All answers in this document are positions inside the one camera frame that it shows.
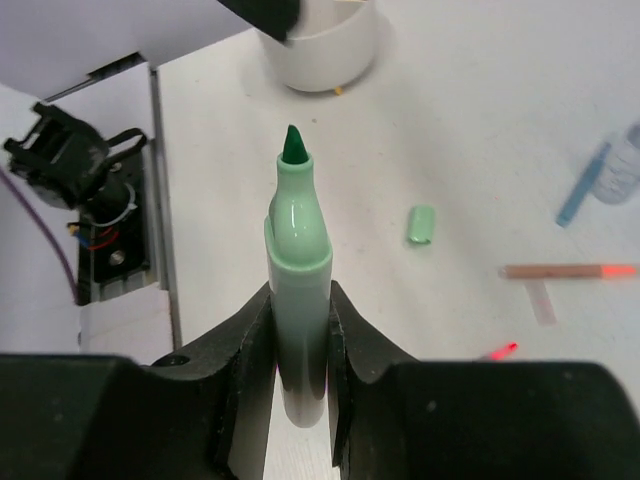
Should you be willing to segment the green marker cap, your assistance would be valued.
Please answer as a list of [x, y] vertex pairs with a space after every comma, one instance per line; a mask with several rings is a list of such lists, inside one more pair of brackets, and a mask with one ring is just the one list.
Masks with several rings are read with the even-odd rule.
[[435, 210], [429, 205], [415, 205], [410, 209], [406, 238], [418, 245], [430, 245], [435, 229]]

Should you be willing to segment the green marker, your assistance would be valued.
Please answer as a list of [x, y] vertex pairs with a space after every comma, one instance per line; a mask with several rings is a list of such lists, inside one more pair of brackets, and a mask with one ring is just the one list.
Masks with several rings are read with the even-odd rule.
[[264, 220], [277, 364], [287, 417], [310, 428], [323, 414], [333, 248], [298, 128], [287, 129]]

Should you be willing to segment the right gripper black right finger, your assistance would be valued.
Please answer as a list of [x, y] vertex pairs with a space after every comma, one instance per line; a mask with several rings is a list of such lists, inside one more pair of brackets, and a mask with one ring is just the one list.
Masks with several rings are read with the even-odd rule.
[[331, 286], [328, 410], [344, 479], [635, 479], [639, 419], [590, 362], [420, 361]]

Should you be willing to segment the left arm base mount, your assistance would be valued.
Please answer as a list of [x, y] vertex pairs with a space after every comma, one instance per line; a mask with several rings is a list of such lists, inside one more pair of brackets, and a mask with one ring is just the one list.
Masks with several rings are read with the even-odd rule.
[[125, 281], [152, 265], [144, 150], [147, 135], [129, 128], [105, 139], [89, 123], [40, 102], [38, 119], [3, 149], [8, 171], [46, 204], [75, 211], [67, 230], [79, 244], [78, 268], [63, 266], [76, 304], [95, 287]]

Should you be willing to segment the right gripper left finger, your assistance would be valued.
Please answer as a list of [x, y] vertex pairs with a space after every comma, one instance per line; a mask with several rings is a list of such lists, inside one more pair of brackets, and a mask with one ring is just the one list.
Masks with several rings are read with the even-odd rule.
[[267, 287], [150, 366], [112, 355], [1, 358], [5, 479], [258, 479], [275, 359]]

